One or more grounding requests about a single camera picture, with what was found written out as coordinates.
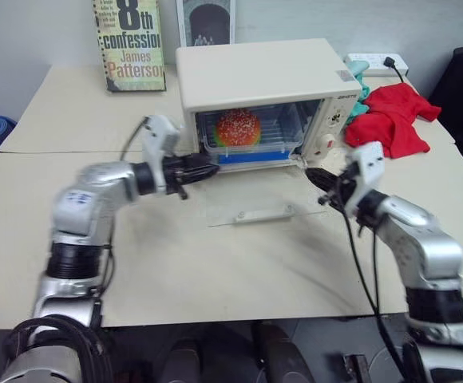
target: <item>white table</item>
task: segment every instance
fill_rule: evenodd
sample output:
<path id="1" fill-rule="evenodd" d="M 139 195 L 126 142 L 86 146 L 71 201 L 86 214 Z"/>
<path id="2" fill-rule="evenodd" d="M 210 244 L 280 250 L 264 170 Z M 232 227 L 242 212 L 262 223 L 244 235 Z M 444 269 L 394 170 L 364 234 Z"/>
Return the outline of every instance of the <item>white table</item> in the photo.
<path id="1" fill-rule="evenodd" d="M 69 77 L 77 78 L 71 84 Z M 80 94 L 73 87 L 84 79 L 86 92 Z M 30 315 L 38 275 L 48 257 L 54 196 L 85 165 L 115 160 L 142 115 L 180 118 L 174 76 L 168 76 L 172 93 L 163 96 L 107 95 L 101 82 L 95 69 L 52 69 L 2 145 L 2 150 L 15 153 L 0 154 L 0 328 L 10 328 Z M 396 81 L 386 77 L 368 82 Z M 59 86 L 56 90 L 53 83 L 65 83 L 72 92 Z M 102 109 L 98 105 L 104 100 Z M 67 105 L 77 111 L 63 115 Z M 97 107 L 104 116 L 98 117 Z M 42 123 L 48 119 L 51 124 Z M 380 190 L 433 212 L 463 246 L 463 159 L 437 122 L 418 120 L 415 127 L 432 150 L 387 160 Z M 332 151 L 324 167 L 337 172 L 343 165 L 342 150 Z M 140 153 L 131 153 L 129 159 L 139 160 Z M 216 191 L 236 184 L 222 182 L 230 177 L 249 180 L 251 190 L 268 186 L 285 195 L 298 215 L 213 227 L 209 217 Z M 220 175 L 187 189 L 187 201 L 174 195 L 145 196 L 118 214 L 117 273 L 105 296 L 105 326 L 370 314 L 342 218 L 316 204 L 319 192 L 297 168 Z M 369 233 L 358 241 L 358 249 L 371 281 Z M 379 268 L 382 311 L 405 311 L 394 257 L 384 245 L 379 246 Z"/>

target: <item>bread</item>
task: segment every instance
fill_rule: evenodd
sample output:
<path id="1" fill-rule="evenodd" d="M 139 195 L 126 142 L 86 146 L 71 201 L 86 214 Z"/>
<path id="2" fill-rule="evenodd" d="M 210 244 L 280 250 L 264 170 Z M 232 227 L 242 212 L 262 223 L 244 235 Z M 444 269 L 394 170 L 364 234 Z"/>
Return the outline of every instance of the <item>bread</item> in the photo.
<path id="1" fill-rule="evenodd" d="M 260 141 L 260 120 L 247 109 L 230 109 L 216 125 L 214 134 L 218 146 L 250 146 Z"/>

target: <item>book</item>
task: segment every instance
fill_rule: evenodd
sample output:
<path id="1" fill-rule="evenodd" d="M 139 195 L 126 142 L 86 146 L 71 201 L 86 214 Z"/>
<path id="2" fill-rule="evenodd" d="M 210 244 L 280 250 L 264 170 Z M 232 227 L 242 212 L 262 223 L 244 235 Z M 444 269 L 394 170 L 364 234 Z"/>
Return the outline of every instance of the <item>book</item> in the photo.
<path id="1" fill-rule="evenodd" d="M 93 0 L 107 89 L 166 90 L 157 0 Z"/>
<path id="2" fill-rule="evenodd" d="M 235 42 L 235 0 L 176 0 L 181 46 Z"/>

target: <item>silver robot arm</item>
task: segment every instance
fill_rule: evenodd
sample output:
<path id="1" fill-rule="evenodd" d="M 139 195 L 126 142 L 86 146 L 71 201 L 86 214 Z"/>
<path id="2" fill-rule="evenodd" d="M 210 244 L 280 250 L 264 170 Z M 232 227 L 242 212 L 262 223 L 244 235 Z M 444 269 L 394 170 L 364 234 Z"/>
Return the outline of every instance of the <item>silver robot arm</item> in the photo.
<path id="1" fill-rule="evenodd" d="M 32 319 L 12 331 L 13 352 L 0 383 L 112 381 L 97 331 L 105 278 L 100 258 L 111 250 L 115 214 L 140 195 L 187 199 L 182 185 L 219 170 L 204 155 L 175 156 L 179 131 L 165 116 L 145 118 L 139 131 L 145 162 L 89 166 L 56 198 L 50 257 Z"/>
<path id="2" fill-rule="evenodd" d="M 376 191 L 384 161 L 380 143 L 370 143 L 347 157 L 345 171 L 335 176 L 307 169 L 310 181 L 330 203 L 361 227 L 376 230 L 392 250 L 406 288 L 408 332 L 404 365 L 411 381 L 463 381 L 463 297 L 460 245 L 441 230 L 426 210 L 397 196 Z"/>

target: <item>teal object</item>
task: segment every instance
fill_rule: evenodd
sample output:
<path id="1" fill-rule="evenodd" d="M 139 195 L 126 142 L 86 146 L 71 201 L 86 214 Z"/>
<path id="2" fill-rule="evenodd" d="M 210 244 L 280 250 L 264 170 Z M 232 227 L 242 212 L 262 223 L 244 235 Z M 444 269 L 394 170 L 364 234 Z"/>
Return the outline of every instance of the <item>teal object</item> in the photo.
<path id="1" fill-rule="evenodd" d="M 350 113 L 349 118 L 346 120 L 346 124 L 348 125 L 354 120 L 354 118 L 368 112 L 368 109 L 370 109 L 368 105 L 364 105 L 362 103 L 370 94 L 370 87 L 362 81 L 362 73 L 368 69 L 370 64 L 368 64 L 367 61 L 351 61 L 347 62 L 346 66 L 347 68 L 349 68 L 354 77 L 356 77 L 356 80 L 358 80 L 359 84 L 361 84 L 362 86 L 362 91 L 361 95 L 358 98 L 358 102 L 356 102 L 356 104 L 352 108 L 352 112 Z"/>

